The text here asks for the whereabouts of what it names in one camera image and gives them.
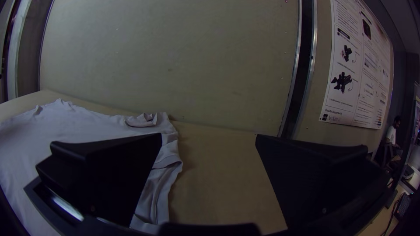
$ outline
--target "metal strip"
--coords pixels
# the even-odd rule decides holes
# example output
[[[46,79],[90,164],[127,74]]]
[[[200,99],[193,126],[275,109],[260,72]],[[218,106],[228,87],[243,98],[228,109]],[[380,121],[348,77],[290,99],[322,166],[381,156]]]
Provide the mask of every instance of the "metal strip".
[[[301,107],[299,109],[299,114],[297,116],[296,125],[293,128],[292,139],[296,139],[296,136],[297,136],[296,127],[300,127],[301,124],[302,124],[303,112],[305,111],[306,105],[308,104],[309,89],[311,88],[312,77],[313,77],[313,74],[314,74],[316,44],[317,44],[317,40],[318,40],[318,12],[317,11],[318,11],[317,0],[313,0],[313,2],[312,2],[312,25],[313,25],[312,28],[313,28],[313,30],[312,30],[311,64],[310,64],[310,67],[309,67],[308,77],[306,79],[306,87],[305,87],[305,92],[303,94],[302,104],[301,104]]]
[[[41,83],[41,55],[42,55],[42,47],[44,45],[45,30],[47,29],[49,15],[51,14],[51,9],[53,8],[53,5],[54,5],[54,0],[51,1],[51,5],[49,6],[47,18],[45,20],[45,25],[44,25],[44,32],[42,33],[41,48],[39,49],[39,59],[38,59],[38,88],[37,88],[38,91],[41,89],[40,83]]]
[[[292,95],[294,90],[294,83],[296,81],[296,73],[298,72],[298,62],[299,62],[299,53],[301,50],[301,35],[302,35],[302,0],[299,0],[299,11],[298,11],[298,23],[297,23],[297,42],[296,42],[296,54],[294,58],[293,72],[292,72],[292,81],[290,82],[289,94],[287,96],[286,106],[284,107],[283,118],[281,120],[281,125],[277,137],[280,137],[283,133],[284,127],[286,125],[287,114],[289,113],[290,103],[292,101]]]

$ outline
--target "man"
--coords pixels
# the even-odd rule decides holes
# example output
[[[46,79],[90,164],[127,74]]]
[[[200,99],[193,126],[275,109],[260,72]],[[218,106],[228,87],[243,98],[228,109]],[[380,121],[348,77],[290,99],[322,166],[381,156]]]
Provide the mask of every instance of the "man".
[[[399,115],[395,116],[394,123],[388,128],[388,131],[386,132],[386,143],[392,143],[392,151],[395,154],[398,154],[399,156],[402,155],[402,150],[400,146],[395,142],[396,138],[396,132],[399,127],[399,124],[401,123],[401,117]]]

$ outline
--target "t-shirt sleeve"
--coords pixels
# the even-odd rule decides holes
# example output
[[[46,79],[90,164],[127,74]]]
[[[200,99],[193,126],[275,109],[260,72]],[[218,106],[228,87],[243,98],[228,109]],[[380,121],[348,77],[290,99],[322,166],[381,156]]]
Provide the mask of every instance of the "t-shirt sleeve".
[[[393,128],[392,128],[392,126],[390,126],[389,128],[388,128],[388,131],[386,132],[386,138],[387,139],[389,139],[391,142],[392,142],[392,132],[393,132]]]

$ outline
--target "white paper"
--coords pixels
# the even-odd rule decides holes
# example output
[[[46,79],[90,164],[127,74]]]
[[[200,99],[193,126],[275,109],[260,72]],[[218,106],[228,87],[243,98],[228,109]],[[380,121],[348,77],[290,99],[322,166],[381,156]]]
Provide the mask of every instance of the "white paper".
[[[388,101],[391,43],[360,0],[331,0],[332,52],[319,120],[380,129]]]

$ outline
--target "keyboard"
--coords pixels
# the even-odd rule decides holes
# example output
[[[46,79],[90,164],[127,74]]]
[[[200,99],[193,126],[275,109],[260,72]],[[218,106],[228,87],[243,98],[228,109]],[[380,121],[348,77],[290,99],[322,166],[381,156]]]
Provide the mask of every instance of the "keyboard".
[[[410,197],[406,193],[403,193],[401,196],[401,200],[398,203],[397,210],[394,213],[395,218],[400,220],[404,216],[405,212],[407,211],[410,205],[410,202],[411,202]]]

